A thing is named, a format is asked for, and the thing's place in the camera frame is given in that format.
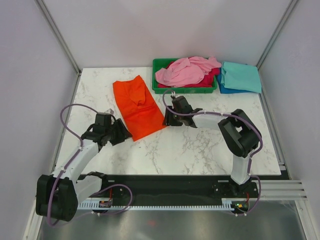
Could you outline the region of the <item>orange t shirt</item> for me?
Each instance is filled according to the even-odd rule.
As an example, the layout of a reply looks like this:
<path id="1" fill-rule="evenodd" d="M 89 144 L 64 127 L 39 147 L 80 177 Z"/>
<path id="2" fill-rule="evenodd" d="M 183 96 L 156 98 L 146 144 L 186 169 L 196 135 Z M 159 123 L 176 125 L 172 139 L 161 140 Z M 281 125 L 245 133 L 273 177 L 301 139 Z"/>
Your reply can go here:
<path id="1" fill-rule="evenodd" d="M 116 105 L 133 141 L 166 127 L 164 115 L 140 75 L 129 81 L 115 81 L 112 86 Z"/>

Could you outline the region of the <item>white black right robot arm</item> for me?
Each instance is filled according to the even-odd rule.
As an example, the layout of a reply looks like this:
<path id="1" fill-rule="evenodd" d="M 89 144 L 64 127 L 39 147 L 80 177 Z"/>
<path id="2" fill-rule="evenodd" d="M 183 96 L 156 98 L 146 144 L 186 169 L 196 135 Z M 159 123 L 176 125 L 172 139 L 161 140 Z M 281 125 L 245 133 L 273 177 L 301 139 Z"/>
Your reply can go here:
<path id="1" fill-rule="evenodd" d="M 172 94 L 171 105 L 167 105 L 163 124 L 165 126 L 187 126 L 217 130 L 233 154 L 229 191 L 235 197 L 247 191 L 246 182 L 250 179 L 252 158 L 263 147 L 262 134 L 242 109 L 231 113 L 193 109 L 184 96 Z"/>

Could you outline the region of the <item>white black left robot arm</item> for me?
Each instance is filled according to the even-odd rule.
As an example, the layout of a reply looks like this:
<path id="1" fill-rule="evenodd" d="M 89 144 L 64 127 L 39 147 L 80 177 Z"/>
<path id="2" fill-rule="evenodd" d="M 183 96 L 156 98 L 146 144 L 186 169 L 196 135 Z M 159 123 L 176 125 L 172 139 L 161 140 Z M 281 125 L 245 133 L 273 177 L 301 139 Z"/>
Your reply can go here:
<path id="1" fill-rule="evenodd" d="M 111 113 L 97 113 L 95 122 L 80 137 L 80 145 L 70 159 L 50 175 L 37 180 L 35 212 L 39 216 L 69 222 L 78 205 L 91 196 L 104 197 L 110 191 L 107 176 L 91 171 L 83 174 L 88 163 L 110 143 L 123 143 L 132 137 L 120 118 Z"/>

